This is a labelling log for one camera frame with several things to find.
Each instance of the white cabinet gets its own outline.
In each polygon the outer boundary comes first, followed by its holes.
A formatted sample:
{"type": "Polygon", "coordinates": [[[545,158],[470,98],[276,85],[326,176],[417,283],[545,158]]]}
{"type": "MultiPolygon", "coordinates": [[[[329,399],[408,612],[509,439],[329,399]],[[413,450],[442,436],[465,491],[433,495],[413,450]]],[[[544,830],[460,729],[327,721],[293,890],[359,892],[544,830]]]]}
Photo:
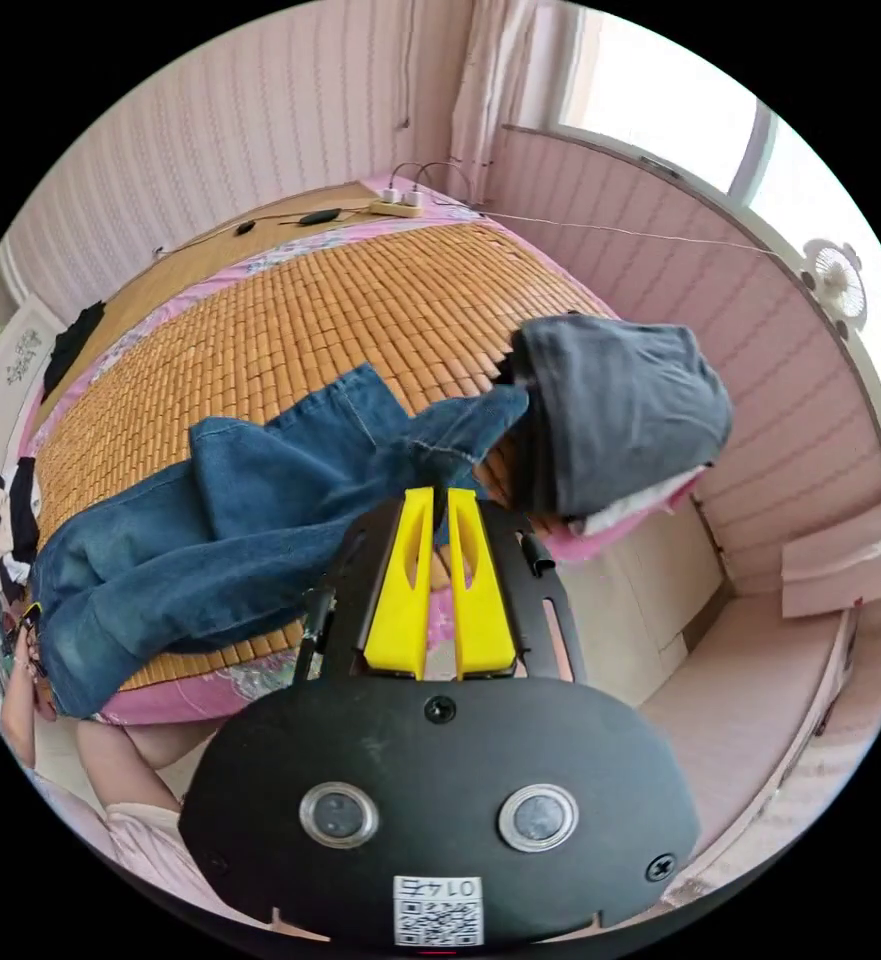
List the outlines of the white cabinet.
{"type": "Polygon", "coordinates": [[[560,576],[590,683],[633,706],[686,657],[679,634],[723,580],[689,498],[560,576]]]}

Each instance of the bamboo mat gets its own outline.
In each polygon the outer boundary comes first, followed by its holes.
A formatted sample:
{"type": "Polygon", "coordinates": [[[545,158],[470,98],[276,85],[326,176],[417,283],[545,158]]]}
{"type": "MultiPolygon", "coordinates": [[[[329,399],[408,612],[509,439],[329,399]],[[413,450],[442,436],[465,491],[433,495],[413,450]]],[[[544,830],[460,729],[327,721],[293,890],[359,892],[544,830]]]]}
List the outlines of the bamboo mat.
{"type": "Polygon", "coordinates": [[[157,307],[189,287],[214,276],[224,267],[273,250],[274,247],[295,238],[339,228],[338,223],[301,227],[299,224],[283,223],[282,218],[311,210],[342,207],[349,212],[348,222],[352,226],[380,219],[362,209],[375,199],[376,194],[369,187],[356,182],[311,190],[250,210],[168,253],[124,284],[107,301],[103,319],[97,324],[64,378],[40,405],[31,429],[36,432],[43,425],[70,385],[97,357],[157,307]],[[249,233],[238,237],[229,227],[244,220],[255,220],[257,225],[249,233]]]}
{"type": "MultiPolygon", "coordinates": [[[[265,423],[371,363],[410,414],[490,388],[524,320],[602,310],[579,286],[491,226],[386,234],[256,274],[169,321],[76,402],[37,455],[41,546],[81,510],[189,455],[208,416],[265,423]]],[[[504,499],[506,443],[478,468],[504,499]]],[[[448,581],[435,557],[434,587],[448,581]]],[[[199,676],[294,647],[300,629],[205,655],[162,654],[121,689],[199,676]]]]}

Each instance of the window frame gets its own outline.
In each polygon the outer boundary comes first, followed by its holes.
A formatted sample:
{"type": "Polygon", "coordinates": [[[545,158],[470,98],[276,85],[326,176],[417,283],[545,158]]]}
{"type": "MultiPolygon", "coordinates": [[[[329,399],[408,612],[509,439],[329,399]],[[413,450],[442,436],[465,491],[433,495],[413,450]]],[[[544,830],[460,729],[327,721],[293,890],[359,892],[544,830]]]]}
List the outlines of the window frame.
{"type": "MultiPolygon", "coordinates": [[[[853,328],[848,329],[846,339],[840,336],[836,326],[799,278],[799,272],[804,262],[803,254],[795,250],[749,206],[766,173],[770,156],[773,153],[779,123],[777,114],[761,100],[756,99],[756,112],[750,138],[730,189],[726,193],[695,174],[684,170],[675,162],[657,156],[649,150],[644,150],[635,144],[626,143],[593,130],[563,123],[561,118],[566,113],[574,78],[580,64],[585,12],[584,7],[572,3],[557,5],[555,13],[559,17],[558,29],[561,31],[561,40],[557,47],[557,69],[553,72],[555,77],[554,88],[548,100],[545,122],[541,129],[533,132],[547,133],[564,140],[598,147],[620,159],[645,167],[657,176],[671,182],[679,182],[686,189],[706,200],[709,205],[718,208],[739,229],[750,236],[758,246],[764,247],[782,258],[781,265],[785,272],[790,275],[797,288],[807,297],[811,306],[816,310],[837,344],[844,350],[850,360],[864,397],[872,408],[874,420],[881,436],[881,381],[863,340],[853,328]]],[[[843,242],[844,238],[833,239],[837,242],[843,242]]]]}

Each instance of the person's leg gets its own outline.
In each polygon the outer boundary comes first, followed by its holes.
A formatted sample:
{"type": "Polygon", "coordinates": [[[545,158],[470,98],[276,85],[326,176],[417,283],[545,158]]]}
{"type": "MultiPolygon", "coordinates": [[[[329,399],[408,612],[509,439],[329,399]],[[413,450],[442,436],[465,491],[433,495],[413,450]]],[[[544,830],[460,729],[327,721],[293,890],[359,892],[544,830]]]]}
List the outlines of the person's leg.
{"type": "Polygon", "coordinates": [[[141,803],[180,812],[180,801],[140,755],[123,727],[81,720],[77,752],[101,806],[141,803]]]}
{"type": "Polygon", "coordinates": [[[192,723],[153,723],[123,729],[150,767],[163,770],[212,737],[223,723],[223,719],[197,720],[192,723]]]}

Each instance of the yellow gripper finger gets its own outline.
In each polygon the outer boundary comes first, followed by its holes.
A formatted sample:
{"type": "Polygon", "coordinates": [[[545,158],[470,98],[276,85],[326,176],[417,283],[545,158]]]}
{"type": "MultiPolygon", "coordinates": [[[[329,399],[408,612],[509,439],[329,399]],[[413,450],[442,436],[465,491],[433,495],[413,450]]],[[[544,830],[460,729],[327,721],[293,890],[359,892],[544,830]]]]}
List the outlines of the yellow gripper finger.
{"type": "Polygon", "coordinates": [[[452,489],[447,505],[457,679],[512,671],[516,649],[477,495],[472,490],[452,489]],[[471,574],[469,586],[467,568],[471,574]]]}
{"type": "Polygon", "coordinates": [[[433,490],[407,490],[363,651],[370,670],[423,679],[432,554],[433,490]]]}

